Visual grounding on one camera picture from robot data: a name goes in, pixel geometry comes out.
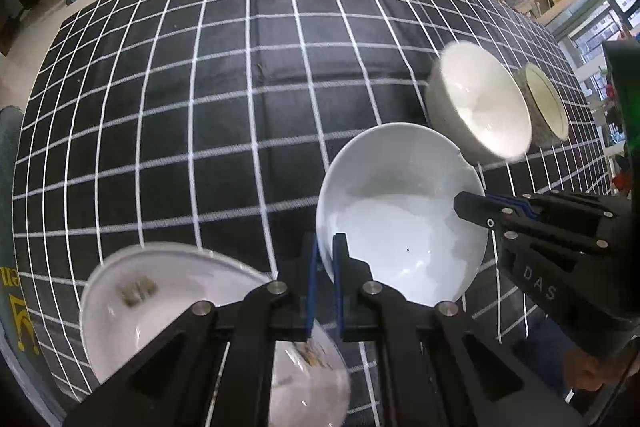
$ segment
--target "metal screw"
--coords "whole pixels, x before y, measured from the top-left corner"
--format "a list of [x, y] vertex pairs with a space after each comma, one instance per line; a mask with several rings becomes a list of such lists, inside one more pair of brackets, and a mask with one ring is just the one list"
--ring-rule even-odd
[[438, 311], [445, 317], [453, 317], [458, 314], [458, 305], [451, 301], [442, 301], [438, 304]]
[[378, 281], [367, 281], [362, 285], [362, 291], [368, 295], [378, 295], [382, 292], [382, 284]]
[[209, 315], [211, 312], [212, 306], [209, 301], [198, 301], [191, 307], [191, 312], [194, 315], [199, 315], [200, 317], [204, 315]]
[[267, 285], [267, 289], [269, 293], [273, 293], [274, 295], [282, 295], [287, 291], [287, 284], [282, 281], [271, 281]]

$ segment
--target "grid pattern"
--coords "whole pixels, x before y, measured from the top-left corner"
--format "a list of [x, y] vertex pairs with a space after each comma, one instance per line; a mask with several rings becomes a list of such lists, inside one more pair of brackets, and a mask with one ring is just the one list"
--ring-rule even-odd
[[[456, 40], [513, 72], [538, 65], [571, 121], [562, 146], [478, 165], [486, 190], [606, 192], [596, 128], [560, 49], [493, 0], [99, 0], [66, 20], [33, 87], [14, 181], [22, 288], [60, 388], [82, 400], [97, 387], [78, 312], [108, 255], [177, 241], [276, 275], [314, 229], [322, 179], [348, 140], [381, 123], [428, 124], [421, 93]], [[462, 306], [509, 344], [542, 312], [495, 255], [490, 237]], [[335, 336], [330, 310], [318, 316]], [[346, 425], [380, 425], [372, 346], [338, 347], [352, 383]]]

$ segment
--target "table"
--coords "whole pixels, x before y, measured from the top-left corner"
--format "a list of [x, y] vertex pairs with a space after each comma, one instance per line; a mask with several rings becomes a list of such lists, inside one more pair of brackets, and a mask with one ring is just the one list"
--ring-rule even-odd
[[[78, 310], [101, 261], [175, 241], [271, 273], [314, 229], [341, 147], [376, 124], [426, 124], [419, 97], [453, 40], [511, 71], [535, 63], [569, 114], [563, 146], [478, 166], [488, 191], [607, 191], [596, 128], [560, 49], [493, 0], [99, 0], [66, 20], [26, 109], [14, 184], [22, 289], [60, 388], [82, 399], [97, 386]], [[491, 240], [460, 304], [505, 344], [542, 315], [497, 275]], [[335, 338], [330, 314], [319, 320]], [[338, 345], [352, 378], [346, 425], [373, 425], [373, 347]]]

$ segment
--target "human hand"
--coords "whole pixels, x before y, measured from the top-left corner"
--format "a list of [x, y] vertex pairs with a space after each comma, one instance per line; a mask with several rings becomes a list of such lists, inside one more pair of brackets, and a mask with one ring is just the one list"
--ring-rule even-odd
[[562, 357], [564, 383], [574, 389], [597, 391], [603, 384], [618, 382], [634, 358], [627, 378], [636, 374], [640, 369], [640, 357], [637, 357], [637, 353], [636, 346], [630, 344], [617, 356], [598, 360], [579, 347], [569, 349]]

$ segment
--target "ceramic bowl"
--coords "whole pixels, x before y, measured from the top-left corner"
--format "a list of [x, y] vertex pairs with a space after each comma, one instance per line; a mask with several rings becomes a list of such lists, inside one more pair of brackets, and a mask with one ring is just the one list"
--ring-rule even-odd
[[345, 232], [350, 255], [375, 280], [414, 302], [456, 300], [482, 263], [487, 230], [460, 219], [453, 198], [484, 195], [473, 167], [441, 134], [390, 123], [352, 139], [322, 182], [316, 233], [333, 280], [332, 238]]
[[527, 104], [501, 63], [470, 42], [452, 42], [433, 65], [425, 101], [431, 124], [469, 163], [524, 156], [531, 143]]
[[529, 107], [532, 142], [542, 149], [569, 139], [569, 118], [549, 77], [535, 64], [525, 64], [514, 76]]
[[[234, 259], [188, 245], [147, 243], [109, 256], [89, 277], [81, 301], [82, 343], [95, 376], [107, 380], [194, 302], [241, 301], [268, 280]], [[342, 425], [349, 375], [318, 323], [306, 344], [276, 343], [271, 384], [270, 426]]]

